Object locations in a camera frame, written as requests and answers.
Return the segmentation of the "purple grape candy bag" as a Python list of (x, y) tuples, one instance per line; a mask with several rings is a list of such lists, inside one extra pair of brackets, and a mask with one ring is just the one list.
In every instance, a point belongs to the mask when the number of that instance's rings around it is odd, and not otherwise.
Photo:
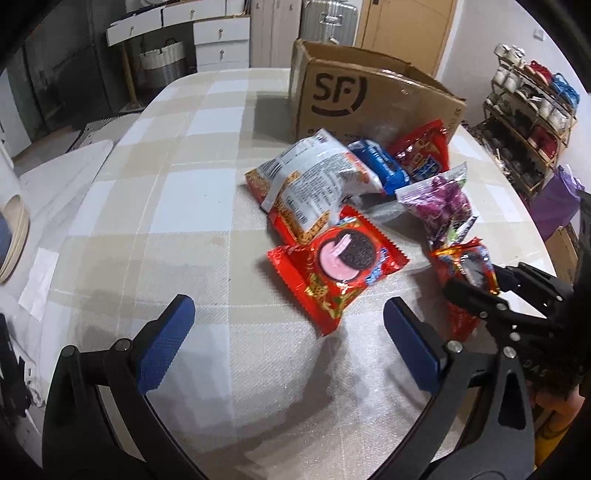
[(431, 250), (462, 243), (478, 216), (463, 188), (468, 179), (466, 162), (396, 192), (396, 198), (425, 227)]

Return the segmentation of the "white orange snack bag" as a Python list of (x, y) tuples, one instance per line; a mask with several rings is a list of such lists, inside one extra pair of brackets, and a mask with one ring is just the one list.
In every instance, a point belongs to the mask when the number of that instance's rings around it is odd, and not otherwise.
[(287, 245), (308, 244), (335, 225), (346, 198), (384, 192), (377, 174), (325, 129), (246, 172), (245, 180)]

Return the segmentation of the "red Oreo cookie packet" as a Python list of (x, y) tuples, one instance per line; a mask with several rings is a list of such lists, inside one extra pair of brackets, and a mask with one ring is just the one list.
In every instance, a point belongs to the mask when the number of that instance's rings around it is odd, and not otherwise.
[(282, 245), (267, 258), (324, 336), (337, 330), (346, 307), (363, 291), (409, 262), (370, 219), (351, 205), (307, 244)]

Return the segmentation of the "woven laundry basket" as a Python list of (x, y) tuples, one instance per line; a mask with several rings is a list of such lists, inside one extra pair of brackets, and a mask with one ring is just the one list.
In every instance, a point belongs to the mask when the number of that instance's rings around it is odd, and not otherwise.
[(187, 72), (184, 44), (172, 38), (164, 46), (142, 52), (138, 57), (144, 85), (150, 90), (164, 88)]

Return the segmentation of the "small red Oreo packet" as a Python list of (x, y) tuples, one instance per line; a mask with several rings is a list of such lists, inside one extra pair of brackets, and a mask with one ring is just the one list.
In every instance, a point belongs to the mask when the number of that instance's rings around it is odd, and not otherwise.
[(448, 305), (451, 339), (465, 342), (479, 325), (479, 313), (466, 307), (470, 297), (497, 296), (499, 283), (488, 248), (479, 238), (440, 248), (430, 253)]

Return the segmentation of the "red chips snack bag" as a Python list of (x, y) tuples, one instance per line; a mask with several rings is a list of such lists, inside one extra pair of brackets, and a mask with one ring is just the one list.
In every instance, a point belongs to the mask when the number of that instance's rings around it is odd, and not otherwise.
[(432, 121), (399, 138), (387, 151), (413, 182), (450, 169), (447, 130), (442, 120)]

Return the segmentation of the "blue Oreo packet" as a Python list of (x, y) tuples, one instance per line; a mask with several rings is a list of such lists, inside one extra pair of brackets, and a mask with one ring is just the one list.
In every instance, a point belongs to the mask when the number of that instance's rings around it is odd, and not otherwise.
[(348, 148), (377, 175), (387, 196), (394, 196), (397, 190), (411, 184), (409, 174), (377, 142), (362, 139)]

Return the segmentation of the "purple gift bag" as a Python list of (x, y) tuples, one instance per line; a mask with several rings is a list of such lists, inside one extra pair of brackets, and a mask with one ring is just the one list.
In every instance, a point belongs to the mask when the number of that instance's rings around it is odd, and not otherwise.
[(566, 227), (580, 210), (579, 191), (583, 183), (574, 176), (569, 165), (559, 165), (552, 178), (529, 207), (531, 217), (546, 242), (559, 227)]

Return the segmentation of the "metal shoe rack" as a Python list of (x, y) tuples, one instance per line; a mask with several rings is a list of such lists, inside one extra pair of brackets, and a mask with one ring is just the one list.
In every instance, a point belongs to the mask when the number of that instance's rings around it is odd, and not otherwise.
[(529, 204), (569, 146), (580, 96), (564, 75), (528, 61), (518, 46), (500, 43), (494, 55), (498, 66), (483, 101), (484, 119), (472, 134)]

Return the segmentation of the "brown SF cardboard box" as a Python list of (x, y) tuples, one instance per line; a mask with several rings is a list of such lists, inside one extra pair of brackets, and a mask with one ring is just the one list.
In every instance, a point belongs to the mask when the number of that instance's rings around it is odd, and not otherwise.
[(385, 54), (297, 39), (288, 88), (294, 138), (325, 129), (344, 144), (383, 146), (436, 120), (453, 136), (466, 101), (411, 63)]

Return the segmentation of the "wooden door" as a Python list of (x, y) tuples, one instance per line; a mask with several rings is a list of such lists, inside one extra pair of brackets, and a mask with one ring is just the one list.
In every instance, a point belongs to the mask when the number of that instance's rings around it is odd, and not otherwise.
[(457, 6), (456, 0), (363, 1), (356, 47), (397, 57), (435, 77)]

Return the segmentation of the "white drawer desk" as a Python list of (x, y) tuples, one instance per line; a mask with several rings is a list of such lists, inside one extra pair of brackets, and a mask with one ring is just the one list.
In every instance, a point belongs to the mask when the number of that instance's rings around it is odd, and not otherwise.
[(124, 113), (144, 108), (162, 88), (147, 89), (138, 55), (168, 39), (183, 42), (187, 73), (250, 66), (250, 17), (246, 1), (149, 1), (107, 28), (106, 41), (121, 54), (129, 102)]

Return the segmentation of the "silver aluminium suitcase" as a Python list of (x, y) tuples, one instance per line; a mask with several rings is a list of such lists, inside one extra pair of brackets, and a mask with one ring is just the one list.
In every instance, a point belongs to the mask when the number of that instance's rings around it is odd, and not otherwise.
[(359, 8), (349, 1), (305, 1), (301, 14), (303, 40), (353, 46), (359, 26)]

